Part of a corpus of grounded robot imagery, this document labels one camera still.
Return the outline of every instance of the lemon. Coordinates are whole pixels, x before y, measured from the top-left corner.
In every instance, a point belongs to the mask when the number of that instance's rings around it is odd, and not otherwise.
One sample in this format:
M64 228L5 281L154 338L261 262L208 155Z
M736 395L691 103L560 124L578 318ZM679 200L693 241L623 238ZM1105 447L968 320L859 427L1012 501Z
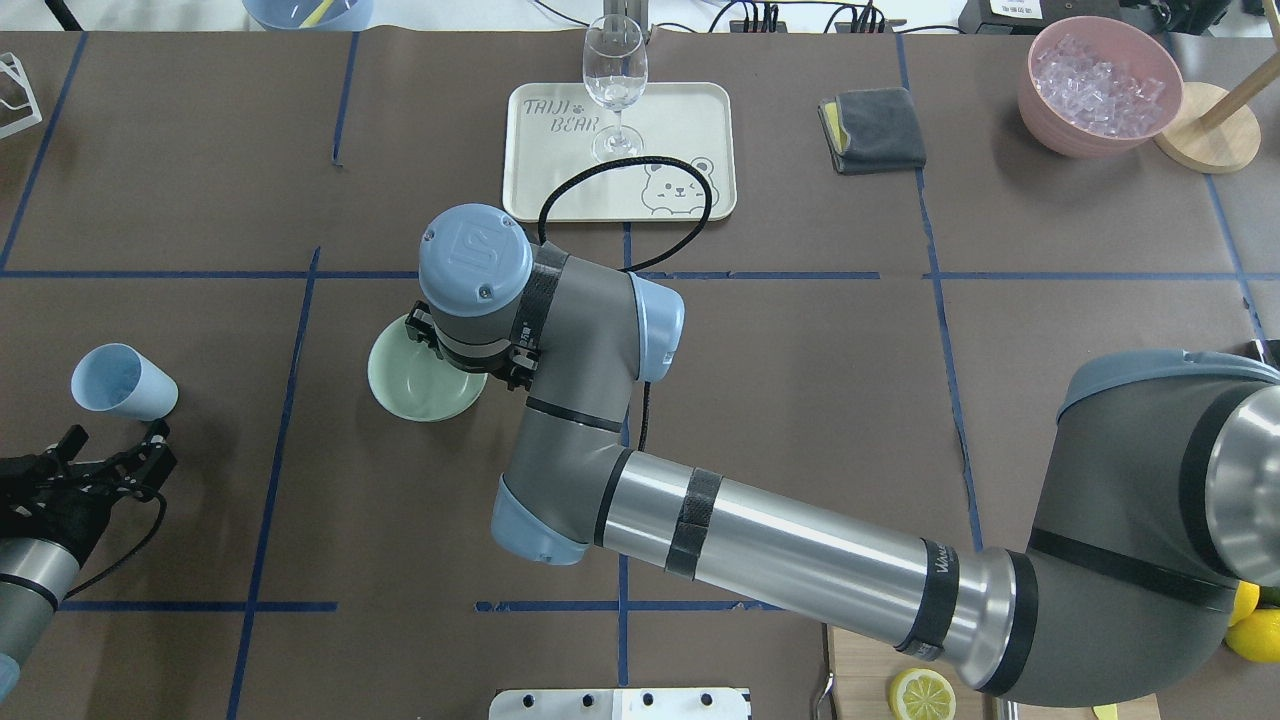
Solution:
M1231 611L1231 619L1226 624L1228 628L1244 620L1258 607L1258 596L1261 592L1262 588L1258 585L1240 580L1240 587L1235 588L1235 610Z
M1254 610L1226 630L1226 646L1253 662L1280 662L1280 610Z
M933 670L911 667L888 685L888 706L897 720L952 720L956 693L951 683Z

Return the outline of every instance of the light blue cup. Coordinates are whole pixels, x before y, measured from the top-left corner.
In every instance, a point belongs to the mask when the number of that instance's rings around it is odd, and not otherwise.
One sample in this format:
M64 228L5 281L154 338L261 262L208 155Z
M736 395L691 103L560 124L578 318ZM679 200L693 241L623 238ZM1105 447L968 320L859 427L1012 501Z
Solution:
M266 29L360 31L369 27L374 0L333 0L333 5L314 27L298 27L321 0L244 0L250 17Z

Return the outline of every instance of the lemon slice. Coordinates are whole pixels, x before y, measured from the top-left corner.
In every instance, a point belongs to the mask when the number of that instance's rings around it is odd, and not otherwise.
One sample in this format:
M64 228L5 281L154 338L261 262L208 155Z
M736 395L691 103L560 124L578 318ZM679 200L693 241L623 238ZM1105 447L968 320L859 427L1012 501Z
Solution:
M938 673L913 667L890 683L888 706L897 720L952 720L956 716L956 693Z

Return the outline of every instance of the black cable wire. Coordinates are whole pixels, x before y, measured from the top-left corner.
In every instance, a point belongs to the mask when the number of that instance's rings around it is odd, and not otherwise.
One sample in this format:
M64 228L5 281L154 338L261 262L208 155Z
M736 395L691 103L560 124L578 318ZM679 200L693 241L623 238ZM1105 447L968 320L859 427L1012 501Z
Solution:
M649 442L649 393L653 391L653 383L645 382L644 384L644 400L640 404L640 439L636 441L636 450L644 452L645 445Z
M556 201L559 200L561 196L563 196L566 192L568 192L570 190L572 190L575 186L577 186L582 181L585 181L588 178L591 178L591 177L595 177L595 176L598 176L600 173L607 173L609 170L616 170L618 168L630 168L632 165L648 165L648 164L671 165L672 168L678 168L681 170L685 170L690 176L692 176L694 179L698 181L698 184L701 186L701 188L703 188L703 199L704 199L704 201L703 201L703 217L698 219L698 224L694 225L694 229L689 231L689 234L686 234L676 245L672 245L671 247L668 247L664 252L662 252L659 255L655 255L654 258L650 258L650 259L645 260L644 263L636 263L634 265L627 265L626 268L618 268L618 270L621 270L623 273L634 273L636 270L643 270L645 268L652 268L652 266L657 265L658 263L662 263L667 258L671 258L676 252L680 252L681 250L684 250L685 246L689 245L689 242L691 240L694 240L695 237L698 237L698 233L703 232L703 228L707 227L707 222L710 220L710 217L712 217L712 186L710 186L709 182L707 182L707 178L703 177L703 174L698 172L698 168L690 165L689 163L686 163L684 160L677 160L676 158L667 158L664 155L641 155L639 158L622 158L620 160L609 160L608 163L600 163L599 165L593 165L593 167L582 170L581 173L579 173L579 174L568 178L567 181L562 182L561 186L557 187L556 190L553 190L552 193L547 197L547 202L543 202L543 209L538 213L538 245L545 245L547 243L547 218L548 218L548 215L550 215L552 205L554 205Z
M558 18L566 19L566 20L573 23L573 24L580 24L582 27L591 27L591 23L584 23L582 20L580 20L577 18L571 18L571 17L566 15L564 13L557 10L556 8L552 8L547 3L543 3L543 0L529 0L529 1L532 3L534 5L538 5L539 8L541 8L544 10L547 10L548 13L550 13L550 14L558 17Z
M106 570L102 570L97 575L93 575L92 578L84 580L83 583L81 583L81 584L76 585L74 588L72 588L70 591L68 591L65 598L70 598L70 597L74 597L74 596L79 594L81 592L83 592L83 591L88 589L90 587L92 587L93 584L96 584L102 578L106 578L111 573L119 570L122 565L124 565L125 562L128 562L129 559L132 559L134 555L137 555L140 550L142 550L143 547L146 547L146 544L148 542L151 542L151 538L156 537L156 533L160 532L160 524L164 523L164 514L165 514L165 510L169 509L169 501L166 501L164 498L164 496L160 495L159 491L151 489L151 488L148 488L146 486L133 486L133 487L129 487L129 486L116 486L114 483L106 484L106 487L114 487L116 489L123 489L123 491L129 491L129 492L141 492L141 493L143 493L143 495L147 496L147 500L155 498L160 503L159 510L156 510L155 523L151 524L151 529L147 530L147 534L143 536L143 538L141 541L138 541L138 543L134 544L132 550L129 550L128 552L125 552L124 556L122 556L119 560L116 560L115 562L113 562L111 566L108 568Z
M852 10L854 12L854 22L855 23L858 22L858 5L841 5L841 6L836 8L836 12L832 13L829 18L827 18L827 24L826 24L826 27L822 28L822 33L823 35L827 35L827 32L831 31L831 26L836 24L836 17L838 17L840 13L842 13L845 10Z
M960 29L960 28L957 28L956 26L920 26L920 27L908 27L908 28L902 28L902 29L896 29L893 32L904 33L904 32L915 32L918 29L954 29L954 31L959 32L960 35L964 35L964 31Z
M707 28L707 32L716 32L716 24L719 23L719 19L724 17L724 13L727 13L728 9L732 8L733 5L739 5L739 4L748 5L751 9L755 8L755 3L753 3L751 0L732 0L732 3L730 3L728 5L724 5L723 8L721 8L721 12L716 13L716 17L712 18L712 26L709 28ZM742 14L742 23L745 24L745 23L751 22L751 10L746 9L746 8L744 8L744 10L745 10L745 13Z
M756 3L753 1L753 0L732 0L731 3L728 3L727 5L724 5L723 8L721 8L718 13L716 13L716 17L712 19L712 24L710 24L710 27L707 28L707 32L716 32L716 26L719 24L721 18L724 17L724 13L727 13L730 10L730 8L732 8L733 5L739 5L739 4L750 5L751 10L759 10L759 8L756 8ZM844 10L846 8L852 8L854 9L854 22L852 22L852 24L855 26L855 28L858 26L858 10L863 10L863 9L870 6L870 14L868 15L869 24L867 27L868 28L873 28L873 27L883 28L884 26L888 24L888 19L886 18L884 13L879 8L872 6L872 5L874 5L873 3L869 3L868 5L856 5L856 4L852 4L852 3L840 3L838 0L772 0L771 3L763 3L763 4L764 5L773 5L773 13L774 13L773 19L765 22L767 29L771 29L771 31L772 29L777 29L777 14L781 12L781 8L778 8L778 5L838 5L838 8L836 9L836 13L840 13L840 10ZM833 13L832 14L832 19L827 22L827 28L823 29L823 32L827 32L828 29L831 29L831 26L835 22L835 17L836 15ZM755 18L756 18L755 20L751 19L751 13L746 13L744 15L744 18L742 18L744 28L748 29L749 32L753 28L759 28L760 27L759 26L759 15L755 15Z
M67 8L67 3L63 3L63 0L45 0L45 6L49 8L49 12L58 19L58 24L63 26L63 29L84 29L79 26L76 15L72 14L70 9Z
M691 28L689 26L682 26L680 23L658 23L658 24L655 24L653 27L678 27L680 29L689 31L689 32L692 32L692 33L698 32L696 29L694 29L694 28Z

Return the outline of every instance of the blue joint cap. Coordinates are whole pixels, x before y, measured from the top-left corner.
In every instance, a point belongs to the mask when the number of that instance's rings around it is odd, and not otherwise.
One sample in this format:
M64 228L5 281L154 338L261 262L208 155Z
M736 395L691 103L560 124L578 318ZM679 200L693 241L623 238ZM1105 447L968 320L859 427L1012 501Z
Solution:
M534 252L520 224L497 208L468 204L431 220L417 249L417 282L433 309L479 318L520 297Z
M573 565L586 553L586 543L557 533L529 511L507 489L507 478L498 482L498 497L493 501L493 521L489 523L493 539L503 550L548 565Z
M1270 365L1225 352L1185 350L1130 350L1089 360L1075 372L1057 419L1076 402L1129 383L1189 375L1216 375L1280 384L1280 372Z
M9 697L9 692L18 684L19 675L22 669L18 667L18 661L0 652L0 702Z
M680 347L680 333L685 329L685 301L680 293L631 275L636 293L636 316L640 319L640 377L637 380L655 383L667 377L671 361Z

